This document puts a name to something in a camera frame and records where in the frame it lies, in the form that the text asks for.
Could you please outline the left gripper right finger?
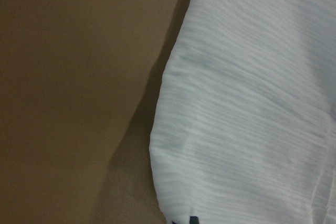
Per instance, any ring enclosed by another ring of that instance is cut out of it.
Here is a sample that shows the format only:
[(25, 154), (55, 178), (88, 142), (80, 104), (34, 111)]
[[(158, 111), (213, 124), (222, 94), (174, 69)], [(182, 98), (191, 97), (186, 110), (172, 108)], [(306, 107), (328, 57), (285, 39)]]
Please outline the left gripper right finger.
[(190, 216), (189, 224), (199, 224), (199, 218), (197, 216)]

